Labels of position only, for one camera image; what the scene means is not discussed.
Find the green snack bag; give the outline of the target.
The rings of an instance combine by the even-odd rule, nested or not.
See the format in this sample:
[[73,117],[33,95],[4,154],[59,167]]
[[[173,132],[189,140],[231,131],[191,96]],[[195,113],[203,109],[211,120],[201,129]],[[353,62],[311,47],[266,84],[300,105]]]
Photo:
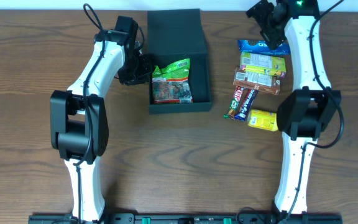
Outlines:
[[189,84],[190,59],[182,59],[165,68],[155,66],[152,93],[155,104],[188,104],[193,102]]

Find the black cardboard box with lid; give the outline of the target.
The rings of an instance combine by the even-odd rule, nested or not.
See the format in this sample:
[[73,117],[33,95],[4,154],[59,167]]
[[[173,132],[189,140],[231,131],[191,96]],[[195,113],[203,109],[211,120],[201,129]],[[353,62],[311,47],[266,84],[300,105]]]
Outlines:
[[189,113],[209,111],[212,97],[209,80],[208,45],[199,9],[149,11],[147,13],[147,53],[153,66],[164,68],[188,58],[190,104],[155,104],[149,85],[149,113]]

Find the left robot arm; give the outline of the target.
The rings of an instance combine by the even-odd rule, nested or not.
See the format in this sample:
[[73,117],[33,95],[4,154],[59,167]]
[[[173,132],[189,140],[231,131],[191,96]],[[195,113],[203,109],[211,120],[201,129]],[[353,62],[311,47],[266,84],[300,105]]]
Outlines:
[[111,83],[148,82],[151,64],[142,54],[142,32],[138,23],[119,16],[115,28],[103,29],[94,37],[90,60],[78,79],[65,91],[50,97],[51,145],[58,150],[70,173],[74,209],[70,223],[102,223],[106,219],[100,186],[100,160],[109,139],[105,97]]

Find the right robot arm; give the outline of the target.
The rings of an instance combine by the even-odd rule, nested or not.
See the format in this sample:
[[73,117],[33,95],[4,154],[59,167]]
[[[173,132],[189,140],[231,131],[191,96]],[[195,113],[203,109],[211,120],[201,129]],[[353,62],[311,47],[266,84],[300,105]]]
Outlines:
[[319,26],[324,13],[317,1],[259,1],[247,12],[256,20],[270,49],[289,44],[293,66],[292,93],[279,105],[277,125],[282,132],[283,163],[278,192],[274,198],[279,219],[307,211],[306,190],[313,151],[318,138],[334,114],[340,126],[334,146],[344,130],[341,92],[333,90],[324,69]]

